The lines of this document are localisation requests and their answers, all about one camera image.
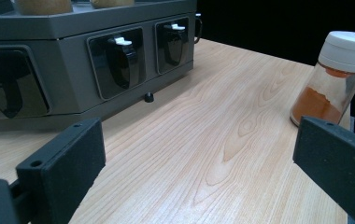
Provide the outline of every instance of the black background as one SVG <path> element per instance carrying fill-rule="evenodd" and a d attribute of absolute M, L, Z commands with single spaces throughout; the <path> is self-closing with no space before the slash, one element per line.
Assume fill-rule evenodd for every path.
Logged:
<path fill-rule="evenodd" d="M 329 32 L 355 32 L 353 0 L 198 0 L 197 4 L 203 38 L 310 65 L 316 64 Z"/>

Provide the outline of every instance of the gray appliance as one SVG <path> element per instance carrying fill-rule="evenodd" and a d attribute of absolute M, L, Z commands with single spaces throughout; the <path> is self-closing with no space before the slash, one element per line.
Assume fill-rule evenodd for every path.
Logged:
<path fill-rule="evenodd" d="M 72 4 L 22 16 L 0 0 L 0 131 L 106 119 L 192 69 L 196 0 Z"/>

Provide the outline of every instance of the wooden table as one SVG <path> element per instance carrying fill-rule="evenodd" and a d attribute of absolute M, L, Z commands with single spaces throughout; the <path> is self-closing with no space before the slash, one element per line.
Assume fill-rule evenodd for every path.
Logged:
<path fill-rule="evenodd" d="M 313 67 L 204 39 L 194 59 L 103 122 L 106 167 L 71 223 L 347 223 L 292 161 L 289 113 Z M 0 178 L 56 134 L 0 133 Z"/>

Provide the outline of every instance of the white lid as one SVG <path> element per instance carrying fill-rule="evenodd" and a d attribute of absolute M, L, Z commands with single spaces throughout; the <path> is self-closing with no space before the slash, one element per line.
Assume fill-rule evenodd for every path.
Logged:
<path fill-rule="evenodd" d="M 355 73 L 355 33 L 330 32 L 320 51 L 319 62 L 337 70 Z"/>

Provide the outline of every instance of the orange powder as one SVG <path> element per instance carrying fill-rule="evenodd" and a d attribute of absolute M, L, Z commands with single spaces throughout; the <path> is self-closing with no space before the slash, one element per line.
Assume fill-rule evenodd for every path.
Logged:
<path fill-rule="evenodd" d="M 295 123 L 300 123 L 302 116 L 326 119 L 338 123 L 342 114 L 330 104 L 330 101 L 323 94 L 306 87 L 291 109 L 291 116 Z"/>

